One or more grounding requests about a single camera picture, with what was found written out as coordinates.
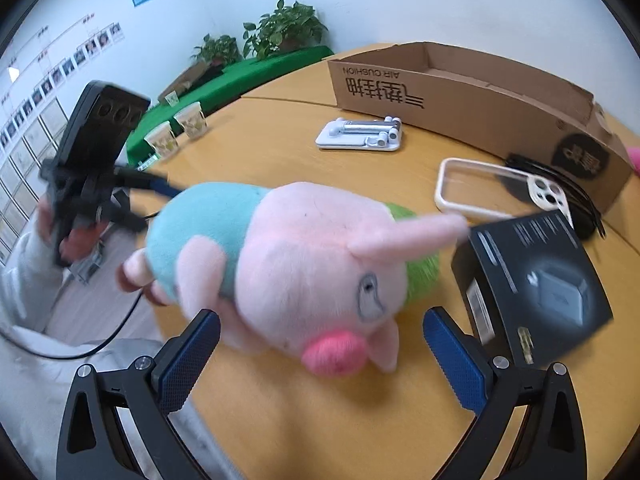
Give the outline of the white sleeve forearm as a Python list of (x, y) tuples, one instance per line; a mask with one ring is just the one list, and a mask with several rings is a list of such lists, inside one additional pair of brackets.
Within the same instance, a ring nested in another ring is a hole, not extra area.
[(14, 266), (1, 271), (1, 327), (41, 333), (47, 326), (64, 271), (53, 263), (51, 248), (34, 231), (23, 235)]

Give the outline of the person's left hand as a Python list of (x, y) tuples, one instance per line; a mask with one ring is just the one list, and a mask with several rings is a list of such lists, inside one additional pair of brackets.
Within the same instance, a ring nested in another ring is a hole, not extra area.
[[(53, 232), (53, 212), (46, 196), (42, 196), (38, 202), (36, 225), (39, 236), (49, 244)], [(107, 226), (107, 222), (101, 221), (92, 226), (73, 229), (60, 244), (62, 258), (66, 262), (73, 263), (88, 257)]]

